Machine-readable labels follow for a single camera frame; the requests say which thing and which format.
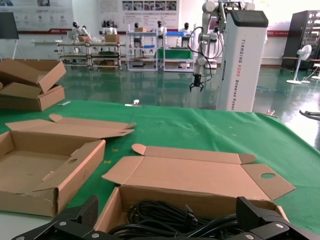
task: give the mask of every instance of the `hole in cardboard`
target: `hole in cardboard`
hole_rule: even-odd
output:
[[[68,161],[68,164],[73,164],[74,162],[76,162],[78,159],[71,159],[70,161]]]
[[[264,174],[262,174],[260,177],[262,178],[262,179],[272,179],[272,178],[274,178],[276,175],[274,175],[273,173],[264,173]]]

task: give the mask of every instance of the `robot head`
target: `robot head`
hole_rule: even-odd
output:
[[[72,23],[72,25],[75,27],[75,28],[79,28],[79,24],[76,22],[76,21],[74,21],[73,23]]]

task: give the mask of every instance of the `black cabinet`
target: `black cabinet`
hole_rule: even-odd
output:
[[[284,57],[298,57],[297,51],[305,45],[311,45],[309,59],[319,59],[320,47],[320,10],[307,10],[292,15],[289,34],[286,40]],[[297,61],[288,59],[284,63],[286,69],[295,69]],[[302,61],[300,68],[308,67],[307,61]]]

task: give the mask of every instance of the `open cardboard box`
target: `open cardboard box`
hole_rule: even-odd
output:
[[[250,164],[251,154],[202,151],[134,144],[141,156],[123,157],[104,176],[120,184],[102,210],[95,229],[108,232],[124,224],[126,211],[143,200],[164,201],[197,216],[236,213],[236,198],[246,197],[260,208],[275,210],[273,200],[295,189],[265,164]],[[272,174],[273,178],[263,178]]]
[[[6,123],[0,135],[0,210],[55,216],[104,159],[105,140],[135,124],[61,117]]]
[[[110,34],[110,35],[104,35],[104,40],[106,43],[120,43],[120,36],[118,34]]]
[[[0,108],[43,111],[65,99],[57,81],[66,73],[56,60],[0,61]]]

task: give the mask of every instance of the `white robot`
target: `white robot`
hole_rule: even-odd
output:
[[[82,27],[80,27],[80,25],[76,21],[74,21],[72,25],[73,25],[73,28],[71,32],[72,32],[72,40],[74,42],[79,42],[78,37],[90,37],[86,26],[83,25]]]
[[[190,37],[190,34],[191,34],[191,32],[192,32],[192,30],[191,29],[189,29],[189,23],[188,22],[186,22],[185,24],[184,24],[184,28],[181,28],[180,30],[179,30],[179,32],[184,32],[184,33],[186,33],[183,37],[178,37],[177,39],[176,39],[176,46],[177,47],[188,47],[188,41],[189,41],[189,37]],[[194,45],[194,38],[192,37],[191,38],[191,46],[193,46]]]
[[[112,27],[109,21],[103,22],[103,29],[102,29],[102,37],[105,39],[105,35],[116,35],[117,29]]]
[[[158,48],[164,48],[167,44],[167,28],[165,26],[162,25],[161,21],[157,22],[158,27],[155,28],[155,32],[158,31]],[[154,38],[151,39],[151,45],[154,45]]]
[[[189,87],[190,91],[193,87],[200,87],[201,91],[203,83],[212,78],[212,74],[209,79],[203,76],[204,66],[209,61],[204,53],[210,39],[216,36],[216,33],[207,32],[212,15],[217,14],[218,29],[224,37],[222,74],[218,79],[216,101],[219,110],[251,112],[253,109],[269,22],[263,11],[245,9],[248,6],[245,8],[238,1],[208,1],[202,6],[199,54],[194,82]]]
[[[134,24],[134,28],[139,28],[139,23]],[[130,44],[133,48],[143,48],[144,47],[144,37],[141,35],[135,35],[130,38]],[[143,49],[134,49],[134,58],[135,60],[132,62],[132,66],[134,67],[143,67],[144,62],[142,60],[138,60],[136,58],[144,57],[144,50]]]

